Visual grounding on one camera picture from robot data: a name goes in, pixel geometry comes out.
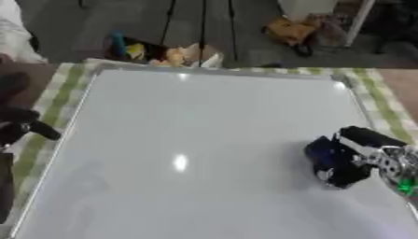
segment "green light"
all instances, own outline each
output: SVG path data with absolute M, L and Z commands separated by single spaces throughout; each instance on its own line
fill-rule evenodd
M 414 178 L 404 178 L 400 180 L 400 183 L 397 185 L 397 189 L 403 193 L 411 196 L 415 191 L 415 180 Z

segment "whiteboard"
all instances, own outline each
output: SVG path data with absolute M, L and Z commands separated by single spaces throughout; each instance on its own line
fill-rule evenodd
M 417 238 L 379 178 L 316 181 L 303 148 L 366 126 L 330 77 L 106 70 L 12 236 Z

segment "blue component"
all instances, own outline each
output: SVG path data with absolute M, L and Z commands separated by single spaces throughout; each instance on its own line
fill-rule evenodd
M 119 32 L 113 32 L 112 33 L 113 42 L 115 43 L 117 47 L 118 56 L 122 57 L 126 54 L 126 47 L 125 47 L 125 41 L 123 40 L 123 34 Z

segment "whiteboard frame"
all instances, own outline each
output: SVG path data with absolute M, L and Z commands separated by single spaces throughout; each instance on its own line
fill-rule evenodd
M 373 128 L 373 125 L 371 123 L 370 118 L 368 117 L 366 113 L 365 107 L 361 104 L 361 102 L 358 99 L 358 95 L 353 91 L 353 88 L 355 87 L 355 83 L 348 77 L 344 75 L 292 75 L 292 74 L 280 74 L 280 73 L 265 73 L 265 72 L 254 72 L 254 71 L 246 71 L 246 70 L 218 70 L 218 69 L 202 69 L 202 68 L 169 68 L 169 67 L 150 67 L 150 66 L 142 66 L 142 65 L 114 65 L 114 64 L 103 64 L 102 66 L 99 66 L 97 70 L 93 72 L 91 75 L 92 79 L 90 84 L 88 85 L 84 95 L 82 96 L 80 102 L 77 105 L 77 109 L 69 121 L 62 138 L 56 145 L 54 149 L 54 153 L 51 155 L 49 163 L 47 164 L 44 172 L 42 173 L 41 177 L 39 178 L 39 181 L 36 183 L 34 190 L 30 194 L 30 197 L 24 204 L 21 214 L 18 216 L 18 219 L 16 223 L 12 226 L 10 232 L 8 233 L 7 238 L 12 239 L 16 238 L 17 234 L 19 233 L 21 226 L 26 220 L 26 216 L 28 215 L 29 211 L 32 208 L 32 205 L 38 195 L 39 190 L 44 184 L 44 181 L 46 177 L 49 174 L 49 169 L 54 164 L 55 159 L 57 158 L 58 153 L 60 152 L 63 144 L 67 141 L 69 138 L 69 134 L 72 132 L 75 122 L 77 120 L 77 116 L 81 109 L 84 106 L 84 103 L 88 96 L 90 95 L 90 91 L 93 88 L 96 79 L 105 71 L 105 70 L 121 70 L 121 71 L 148 71 L 148 72 L 165 72 L 165 73 L 174 73 L 174 74 L 196 74 L 196 75 L 211 75 L 211 76 L 217 76 L 217 75 L 223 75 L 223 76 L 245 76 L 245 77 L 260 77 L 260 79 L 263 78 L 276 78 L 277 80 L 280 80 L 281 77 L 285 77 L 287 79 L 294 78 L 294 79 L 304 79 L 304 80 L 334 80 L 339 81 L 344 84 L 346 87 L 346 90 L 349 92 L 353 104 L 355 104 L 355 107 L 358 109 L 358 113 L 360 117 L 364 118 L 364 121 L 370 128 Z M 408 206 L 412 213 L 415 215 L 415 219 L 418 220 L 418 213 L 417 210 L 414 208 L 413 205 L 408 203 Z

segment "tripod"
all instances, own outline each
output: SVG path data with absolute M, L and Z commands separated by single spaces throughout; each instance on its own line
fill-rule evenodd
M 174 15 L 174 9 L 175 9 L 176 3 L 177 3 L 177 0 L 172 0 L 170 7 L 167 11 L 167 21 L 165 22 L 164 30 L 162 32 L 162 37 L 160 40 L 161 45 L 164 44 L 165 37 L 167 36 L 167 31 L 170 26 L 172 17 Z M 234 9 L 232 0 L 228 0 L 228 9 L 229 9 L 229 15 L 230 15 L 230 32 L 231 32 L 231 40 L 232 40 L 233 57 L 234 57 L 234 60 L 237 61 L 238 53 L 237 53 L 236 34 L 235 34 L 235 9 Z M 200 50 L 199 66 L 202 66 L 202 56 L 203 56 L 204 46 L 206 45 L 206 12 L 207 12 L 207 0 L 202 0 L 201 36 L 199 39 L 199 50 Z

